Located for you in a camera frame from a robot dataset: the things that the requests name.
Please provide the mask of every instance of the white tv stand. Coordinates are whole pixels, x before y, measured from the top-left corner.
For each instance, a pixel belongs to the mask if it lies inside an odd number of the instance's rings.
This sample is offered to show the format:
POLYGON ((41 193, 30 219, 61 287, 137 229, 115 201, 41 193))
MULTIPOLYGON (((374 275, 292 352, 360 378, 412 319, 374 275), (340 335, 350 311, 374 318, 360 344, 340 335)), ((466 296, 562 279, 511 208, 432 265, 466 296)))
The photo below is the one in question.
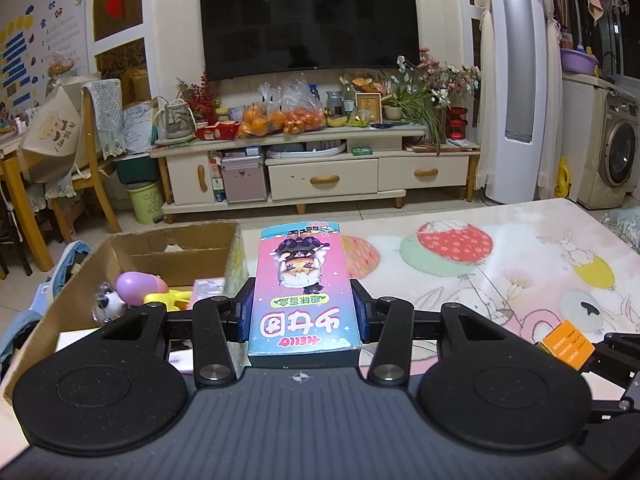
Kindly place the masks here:
POLYGON ((166 203, 162 211, 168 223, 174 214, 231 209, 295 205, 304 214, 307 203, 346 202, 373 198, 395 198, 402 207, 407 189, 466 186, 471 201, 479 151, 458 153, 414 153, 402 150, 402 137, 425 133, 419 124, 374 128, 325 128, 298 136, 283 134, 235 140, 197 141, 178 148, 152 150, 160 163, 166 203), (209 152, 346 139, 347 152, 326 158, 267 159, 271 193, 260 202, 216 202, 210 185, 209 152), (354 156, 350 149, 368 146, 371 155, 354 156))

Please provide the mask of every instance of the cardboard box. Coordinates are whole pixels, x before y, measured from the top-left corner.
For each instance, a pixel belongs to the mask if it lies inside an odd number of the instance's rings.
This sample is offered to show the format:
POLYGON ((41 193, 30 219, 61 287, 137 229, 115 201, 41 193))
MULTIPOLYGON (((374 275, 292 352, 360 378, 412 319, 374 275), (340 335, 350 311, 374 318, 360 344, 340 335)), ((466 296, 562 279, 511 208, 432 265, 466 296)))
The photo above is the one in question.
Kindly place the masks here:
POLYGON ((224 277, 226 296, 236 295, 249 275, 240 229, 234 222, 111 236, 84 261, 12 361, 0 384, 9 403, 18 378, 55 351, 60 332, 96 326, 91 308, 98 286, 102 282, 113 284, 127 270, 157 274, 174 287, 224 277))

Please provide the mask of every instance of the television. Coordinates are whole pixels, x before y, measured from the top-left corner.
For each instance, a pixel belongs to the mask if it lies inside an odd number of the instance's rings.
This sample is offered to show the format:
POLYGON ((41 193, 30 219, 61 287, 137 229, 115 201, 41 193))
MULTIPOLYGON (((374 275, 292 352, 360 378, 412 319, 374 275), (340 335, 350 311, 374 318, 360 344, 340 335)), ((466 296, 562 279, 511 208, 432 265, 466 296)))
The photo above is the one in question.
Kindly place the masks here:
POLYGON ((209 80, 418 59, 415 0, 200 0, 209 80))

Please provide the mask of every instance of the orange label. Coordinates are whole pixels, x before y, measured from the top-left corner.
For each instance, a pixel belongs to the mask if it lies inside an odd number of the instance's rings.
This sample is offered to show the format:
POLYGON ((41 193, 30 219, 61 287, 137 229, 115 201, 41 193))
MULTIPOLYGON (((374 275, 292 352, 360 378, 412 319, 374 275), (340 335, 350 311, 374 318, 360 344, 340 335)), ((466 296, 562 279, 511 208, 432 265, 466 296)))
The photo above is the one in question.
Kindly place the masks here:
POLYGON ((591 342, 575 326, 563 321, 540 343, 543 349, 563 363, 579 370, 595 350, 591 342))

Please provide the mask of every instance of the wooden drawer handle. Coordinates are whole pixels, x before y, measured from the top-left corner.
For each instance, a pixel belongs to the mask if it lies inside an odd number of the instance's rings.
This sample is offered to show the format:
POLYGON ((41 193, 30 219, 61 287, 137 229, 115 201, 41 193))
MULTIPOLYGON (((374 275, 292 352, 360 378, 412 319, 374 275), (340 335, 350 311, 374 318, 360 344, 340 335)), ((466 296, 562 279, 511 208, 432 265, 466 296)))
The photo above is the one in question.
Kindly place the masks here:
POLYGON ((438 174, 438 168, 432 170, 415 170, 414 176, 420 178, 422 176, 436 176, 438 174))
POLYGON ((337 182, 340 182, 340 177, 338 175, 312 176, 309 179, 309 182, 311 182, 311 184, 314 184, 314 185, 317 185, 317 184, 336 184, 337 182))
POLYGON ((200 183, 200 191, 207 191, 207 181, 204 179, 204 166, 201 164, 198 166, 198 182, 200 183))

